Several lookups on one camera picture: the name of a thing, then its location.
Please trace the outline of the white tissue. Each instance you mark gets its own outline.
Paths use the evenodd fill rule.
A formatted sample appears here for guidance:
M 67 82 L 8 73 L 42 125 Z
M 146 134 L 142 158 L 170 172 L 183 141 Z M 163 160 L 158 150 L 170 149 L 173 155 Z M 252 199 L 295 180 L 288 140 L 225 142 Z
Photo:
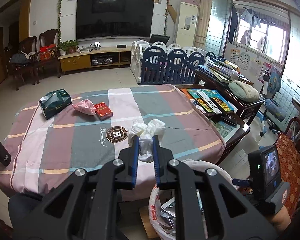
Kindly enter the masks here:
M 166 131 L 166 124 L 159 120 L 153 119 L 148 124 L 133 121 L 132 126 L 128 130 L 128 144 L 130 147 L 133 145 L 133 137 L 139 138 L 139 161 L 150 163 L 153 161 L 153 137 L 157 136 L 159 145 L 161 146 L 163 136 Z

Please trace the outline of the red cigarette box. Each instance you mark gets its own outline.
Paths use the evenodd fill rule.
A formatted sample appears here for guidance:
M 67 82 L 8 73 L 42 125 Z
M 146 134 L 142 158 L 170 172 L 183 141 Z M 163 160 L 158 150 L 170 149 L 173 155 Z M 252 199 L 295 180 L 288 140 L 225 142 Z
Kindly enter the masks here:
M 94 107 L 95 113 L 101 121 L 107 120 L 113 116 L 113 111 L 106 105 L 105 102 L 95 104 Z

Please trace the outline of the pink plastic bag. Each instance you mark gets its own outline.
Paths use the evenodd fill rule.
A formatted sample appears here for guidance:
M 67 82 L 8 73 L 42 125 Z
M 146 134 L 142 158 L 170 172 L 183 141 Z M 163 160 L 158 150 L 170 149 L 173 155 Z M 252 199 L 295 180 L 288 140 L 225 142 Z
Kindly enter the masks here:
M 83 99 L 76 104 L 72 104 L 72 107 L 74 110 L 80 113 L 90 115 L 90 116 L 95 115 L 95 106 L 93 102 L 90 101 L 89 99 Z

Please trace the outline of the white mesh trash basket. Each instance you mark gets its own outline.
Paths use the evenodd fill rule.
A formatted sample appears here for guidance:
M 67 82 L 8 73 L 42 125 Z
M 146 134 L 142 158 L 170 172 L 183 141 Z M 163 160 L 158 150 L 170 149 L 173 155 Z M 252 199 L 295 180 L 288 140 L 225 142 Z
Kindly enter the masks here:
M 194 171 L 183 161 L 160 159 L 160 190 L 172 190 L 175 199 L 176 239 L 206 239 L 207 230 L 203 223 L 203 208 L 208 202 L 204 187 L 209 187 L 211 172 L 216 179 L 222 176 L 214 168 L 205 172 Z

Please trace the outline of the white printed trash bag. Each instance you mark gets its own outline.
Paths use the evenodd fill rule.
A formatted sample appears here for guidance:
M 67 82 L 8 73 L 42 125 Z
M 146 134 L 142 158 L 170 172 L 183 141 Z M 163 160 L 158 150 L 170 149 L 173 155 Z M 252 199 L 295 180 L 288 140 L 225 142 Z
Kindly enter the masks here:
M 186 159 L 183 162 L 194 171 L 205 172 L 209 168 L 214 168 L 229 183 L 232 177 L 221 167 L 202 160 Z M 148 204 L 148 215 L 160 239 L 176 239 L 175 230 L 175 199 L 172 190 L 160 190 L 154 185 Z

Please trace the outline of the small wooden stool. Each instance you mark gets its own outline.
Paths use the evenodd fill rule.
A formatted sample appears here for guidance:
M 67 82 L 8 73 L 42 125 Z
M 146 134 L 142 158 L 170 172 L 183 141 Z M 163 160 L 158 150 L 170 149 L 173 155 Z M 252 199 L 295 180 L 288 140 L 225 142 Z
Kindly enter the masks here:
M 149 215 L 148 215 L 148 207 L 144 206 L 139 208 L 140 218 L 146 232 L 148 239 L 160 239 L 157 232 L 154 230 L 153 226 L 150 223 Z

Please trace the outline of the plaid striped tablecloth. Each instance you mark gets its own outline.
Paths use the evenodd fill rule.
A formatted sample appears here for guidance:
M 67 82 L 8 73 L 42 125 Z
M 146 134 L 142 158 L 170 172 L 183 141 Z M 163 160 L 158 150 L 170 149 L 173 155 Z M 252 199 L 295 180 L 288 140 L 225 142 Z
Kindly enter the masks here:
M 175 159 L 217 163 L 225 142 L 211 122 L 173 85 L 118 88 L 72 96 L 104 102 L 112 117 L 80 113 L 68 106 L 50 119 L 37 102 L 24 106 L 4 145 L 11 155 L 8 166 L 0 164 L 0 189 L 7 196 L 17 192 L 48 193 L 79 168 L 93 171 L 118 157 L 128 147 L 128 132 L 136 122 L 165 123 L 161 146 Z

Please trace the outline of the colourful children's book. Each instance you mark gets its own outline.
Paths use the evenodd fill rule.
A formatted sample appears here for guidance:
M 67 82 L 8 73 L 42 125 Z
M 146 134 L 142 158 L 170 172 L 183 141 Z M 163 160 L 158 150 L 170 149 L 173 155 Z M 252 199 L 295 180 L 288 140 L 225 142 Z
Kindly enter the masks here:
M 212 109 L 205 103 L 205 101 L 197 94 L 197 90 L 202 90 L 220 109 L 222 114 L 233 113 L 234 108 L 217 92 L 213 89 L 187 89 L 187 92 L 192 96 L 204 109 L 207 113 L 213 113 Z

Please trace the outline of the green grey cushion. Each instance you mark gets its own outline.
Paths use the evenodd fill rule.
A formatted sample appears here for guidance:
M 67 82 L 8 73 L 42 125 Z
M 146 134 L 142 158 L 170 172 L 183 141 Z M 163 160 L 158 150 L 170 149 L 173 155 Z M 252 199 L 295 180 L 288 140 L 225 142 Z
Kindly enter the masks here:
M 247 83 L 232 81 L 228 87 L 236 97 L 244 102 L 251 103 L 260 100 L 259 92 Z

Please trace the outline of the stack of books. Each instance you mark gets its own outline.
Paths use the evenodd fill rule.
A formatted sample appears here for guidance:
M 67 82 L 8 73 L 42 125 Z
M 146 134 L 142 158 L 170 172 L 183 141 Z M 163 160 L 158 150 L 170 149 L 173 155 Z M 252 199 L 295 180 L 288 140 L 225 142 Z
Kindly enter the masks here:
M 247 83 L 251 86 L 253 85 L 250 80 L 240 73 L 239 68 L 236 68 L 236 65 L 226 60 L 221 61 L 220 58 L 216 59 L 208 55 L 205 58 L 205 62 L 202 65 L 199 65 L 197 68 L 202 73 L 207 74 L 211 78 L 221 83 L 229 84 L 232 81 L 237 80 Z

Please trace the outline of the potted green plant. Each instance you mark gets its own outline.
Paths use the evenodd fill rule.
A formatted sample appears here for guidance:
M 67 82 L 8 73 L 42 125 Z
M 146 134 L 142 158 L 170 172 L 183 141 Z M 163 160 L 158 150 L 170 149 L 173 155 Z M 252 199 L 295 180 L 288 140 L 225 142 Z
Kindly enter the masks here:
M 61 56 L 75 53 L 78 50 L 78 41 L 67 40 L 59 42 L 58 48 Z

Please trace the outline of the person's leg in jeans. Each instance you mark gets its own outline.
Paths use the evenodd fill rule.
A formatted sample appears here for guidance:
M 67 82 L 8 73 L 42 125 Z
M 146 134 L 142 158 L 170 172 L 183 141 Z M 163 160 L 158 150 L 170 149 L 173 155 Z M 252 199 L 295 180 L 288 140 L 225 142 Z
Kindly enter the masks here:
M 15 229 L 20 221 L 40 204 L 42 199 L 43 196 L 33 192 L 19 192 L 10 197 L 8 213 L 12 227 Z

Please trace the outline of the large black television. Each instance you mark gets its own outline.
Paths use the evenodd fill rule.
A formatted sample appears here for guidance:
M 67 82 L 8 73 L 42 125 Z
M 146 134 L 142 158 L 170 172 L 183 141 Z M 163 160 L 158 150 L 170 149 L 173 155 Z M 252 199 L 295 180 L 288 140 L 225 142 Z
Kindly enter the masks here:
M 149 37 L 152 0 L 77 0 L 76 38 Z

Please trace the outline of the dark wooden chair right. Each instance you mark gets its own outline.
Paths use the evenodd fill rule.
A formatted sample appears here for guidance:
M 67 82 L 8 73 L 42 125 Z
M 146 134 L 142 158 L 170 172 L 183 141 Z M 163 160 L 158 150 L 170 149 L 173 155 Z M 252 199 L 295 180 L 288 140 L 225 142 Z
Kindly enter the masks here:
M 60 51 L 58 48 L 58 30 L 50 29 L 39 35 L 39 59 L 36 63 L 37 73 L 53 69 L 61 77 Z

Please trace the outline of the dark wooden chair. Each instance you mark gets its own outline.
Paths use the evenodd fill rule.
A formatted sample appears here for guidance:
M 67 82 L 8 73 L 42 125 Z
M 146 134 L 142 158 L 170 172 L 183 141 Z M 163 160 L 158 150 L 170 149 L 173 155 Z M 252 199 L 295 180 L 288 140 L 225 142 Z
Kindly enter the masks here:
M 37 73 L 53 69 L 61 77 L 60 51 L 58 48 L 58 30 L 50 29 L 39 35 L 39 59 L 36 63 Z
M 23 74 L 30 75 L 33 85 L 39 83 L 37 61 L 37 37 L 27 37 L 19 43 L 18 52 L 8 62 L 8 73 L 13 77 L 16 90 L 19 90 L 21 83 L 25 83 Z

